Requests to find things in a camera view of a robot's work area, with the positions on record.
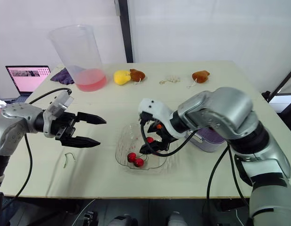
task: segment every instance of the clear plastic pitcher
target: clear plastic pitcher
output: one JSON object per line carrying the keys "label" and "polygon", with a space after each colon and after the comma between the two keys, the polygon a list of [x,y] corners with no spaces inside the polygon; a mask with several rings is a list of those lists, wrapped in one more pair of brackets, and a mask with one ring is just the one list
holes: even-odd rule
{"label": "clear plastic pitcher", "polygon": [[57,28],[49,39],[80,90],[95,91],[106,84],[92,26]]}

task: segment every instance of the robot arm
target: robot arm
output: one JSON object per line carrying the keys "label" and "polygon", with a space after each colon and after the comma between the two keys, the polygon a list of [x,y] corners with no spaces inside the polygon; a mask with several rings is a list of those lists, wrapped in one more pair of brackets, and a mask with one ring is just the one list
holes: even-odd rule
{"label": "robot arm", "polygon": [[100,144],[87,137],[72,137],[76,122],[106,123],[97,115],[82,112],[75,115],[64,112],[72,101],[70,94],[63,91],[44,111],[26,103],[7,105],[0,109],[0,186],[9,158],[26,133],[42,132],[46,137],[55,137],[63,146],[83,148]]}
{"label": "robot arm", "polygon": [[[250,217],[254,224],[291,225],[291,186],[288,181],[291,167],[252,107],[246,94],[222,87],[193,96],[179,105],[177,111],[159,101],[143,99],[138,112],[141,125],[155,121],[148,132],[156,132],[168,144],[184,137],[189,130],[213,128],[232,146],[242,180],[253,186]],[[143,153],[157,151],[157,145],[155,148],[143,150]]]}

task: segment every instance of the yellow toy pepper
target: yellow toy pepper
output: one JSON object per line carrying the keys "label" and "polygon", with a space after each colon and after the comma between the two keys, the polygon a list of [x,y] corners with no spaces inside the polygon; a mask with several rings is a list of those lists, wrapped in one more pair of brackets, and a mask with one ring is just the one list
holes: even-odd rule
{"label": "yellow toy pepper", "polygon": [[119,70],[114,73],[114,82],[118,85],[124,85],[131,80],[131,73],[125,70]]}

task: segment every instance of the pink liquid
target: pink liquid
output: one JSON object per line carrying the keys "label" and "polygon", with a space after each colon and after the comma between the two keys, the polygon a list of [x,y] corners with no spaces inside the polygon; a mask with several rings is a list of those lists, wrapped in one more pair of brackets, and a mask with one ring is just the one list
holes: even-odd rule
{"label": "pink liquid", "polygon": [[80,81],[89,81],[90,84],[78,84],[77,87],[84,92],[92,92],[104,87],[107,82],[106,76],[99,69],[88,69],[78,74]]}

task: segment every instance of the white wall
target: white wall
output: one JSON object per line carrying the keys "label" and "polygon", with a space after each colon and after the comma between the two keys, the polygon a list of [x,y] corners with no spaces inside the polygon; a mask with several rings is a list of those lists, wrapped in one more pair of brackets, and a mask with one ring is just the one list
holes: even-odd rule
{"label": "white wall", "polygon": [[114,0],[0,0],[0,98],[19,96],[5,65],[48,65],[60,59],[47,34],[90,24],[104,63],[126,62]]}
{"label": "white wall", "polygon": [[291,0],[129,0],[135,62],[232,60],[259,91],[291,70]]}

